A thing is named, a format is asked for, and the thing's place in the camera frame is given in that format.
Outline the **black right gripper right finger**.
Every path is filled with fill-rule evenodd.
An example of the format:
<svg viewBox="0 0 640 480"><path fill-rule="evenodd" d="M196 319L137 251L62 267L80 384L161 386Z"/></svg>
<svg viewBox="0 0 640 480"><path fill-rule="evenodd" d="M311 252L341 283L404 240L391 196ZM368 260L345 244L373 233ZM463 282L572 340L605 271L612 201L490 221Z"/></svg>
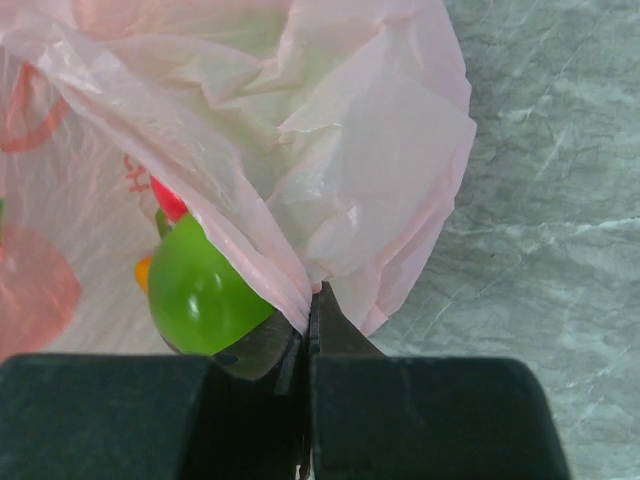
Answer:
<svg viewBox="0 0 640 480"><path fill-rule="evenodd" d="M546 394L521 361L377 349L329 286L309 325L319 479L567 479Z"/></svg>

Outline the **green fake apple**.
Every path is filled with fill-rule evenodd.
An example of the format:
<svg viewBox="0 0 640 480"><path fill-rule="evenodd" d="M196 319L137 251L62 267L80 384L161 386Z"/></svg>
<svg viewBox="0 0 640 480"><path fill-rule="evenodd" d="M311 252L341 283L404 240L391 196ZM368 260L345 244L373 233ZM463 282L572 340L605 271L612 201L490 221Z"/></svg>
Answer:
<svg viewBox="0 0 640 480"><path fill-rule="evenodd" d="M190 214L164 236L153 255L148 302L161 337L183 354L215 355L275 312Z"/></svg>

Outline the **orange red fake mango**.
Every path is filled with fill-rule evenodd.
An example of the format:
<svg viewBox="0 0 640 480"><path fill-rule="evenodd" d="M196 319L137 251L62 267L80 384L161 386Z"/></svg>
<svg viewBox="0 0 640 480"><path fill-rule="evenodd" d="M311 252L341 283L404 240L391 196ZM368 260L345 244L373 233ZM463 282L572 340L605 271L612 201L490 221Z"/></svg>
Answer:
<svg viewBox="0 0 640 480"><path fill-rule="evenodd" d="M147 256L140 260L134 269L135 280L142 290L142 292L148 294L148 282L149 282L149 270L152 262L152 256Z"/></svg>

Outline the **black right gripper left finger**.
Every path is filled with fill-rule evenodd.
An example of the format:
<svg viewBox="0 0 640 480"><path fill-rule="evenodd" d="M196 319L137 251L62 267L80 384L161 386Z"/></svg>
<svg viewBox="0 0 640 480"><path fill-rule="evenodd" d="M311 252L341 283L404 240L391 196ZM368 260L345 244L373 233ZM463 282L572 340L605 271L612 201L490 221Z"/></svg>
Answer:
<svg viewBox="0 0 640 480"><path fill-rule="evenodd" d="M1 475L292 479L303 349L274 316L213 356L15 356L1 367Z"/></svg>

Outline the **pink plastic bag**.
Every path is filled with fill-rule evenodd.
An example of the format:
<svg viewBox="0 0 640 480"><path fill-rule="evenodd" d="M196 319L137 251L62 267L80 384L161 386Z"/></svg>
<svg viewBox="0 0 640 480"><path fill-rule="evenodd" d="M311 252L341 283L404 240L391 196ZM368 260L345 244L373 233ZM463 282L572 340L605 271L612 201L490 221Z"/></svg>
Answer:
<svg viewBox="0 0 640 480"><path fill-rule="evenodd" d="M476 134L440 1L5 1L1 354L159 346L132 268L157 178L297 330L332 287L371 334Z"/></svg>

